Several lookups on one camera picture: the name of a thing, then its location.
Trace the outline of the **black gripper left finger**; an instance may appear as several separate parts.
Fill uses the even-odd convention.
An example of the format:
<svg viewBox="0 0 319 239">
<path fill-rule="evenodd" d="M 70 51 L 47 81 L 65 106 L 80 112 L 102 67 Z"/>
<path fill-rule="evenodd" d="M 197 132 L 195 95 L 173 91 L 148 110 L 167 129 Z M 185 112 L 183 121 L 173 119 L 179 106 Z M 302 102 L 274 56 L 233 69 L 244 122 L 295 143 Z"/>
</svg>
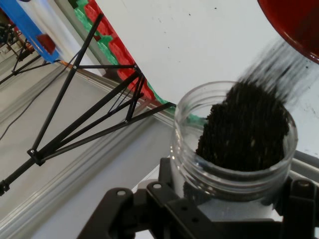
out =
<svg viewBox="0 0 319 239">
<path fill-rule="evenodd" d="M 222 229 L 190 201 L 179 198 L 171 183 L 170 160 L 162 158 L 159 179 L 146 188 L 107 191 L 78 238 L 133 239 L 148 230 L 156 239 L 224 239 Z"/>
</svg>

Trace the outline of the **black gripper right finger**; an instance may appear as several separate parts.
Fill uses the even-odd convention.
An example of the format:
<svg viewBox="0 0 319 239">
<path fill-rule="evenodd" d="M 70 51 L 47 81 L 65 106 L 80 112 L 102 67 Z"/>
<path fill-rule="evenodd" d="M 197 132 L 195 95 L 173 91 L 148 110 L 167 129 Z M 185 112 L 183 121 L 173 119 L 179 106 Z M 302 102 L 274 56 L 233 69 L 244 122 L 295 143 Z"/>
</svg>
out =
<svg viewBox="0 0 319 239">
<path fill-rule="evenodd" d="M 319 226 L 319 187 L 306 178 L 288 177 L 275 210 L 283 217 L 279 238 L 314 239 Z"/>
</svg>

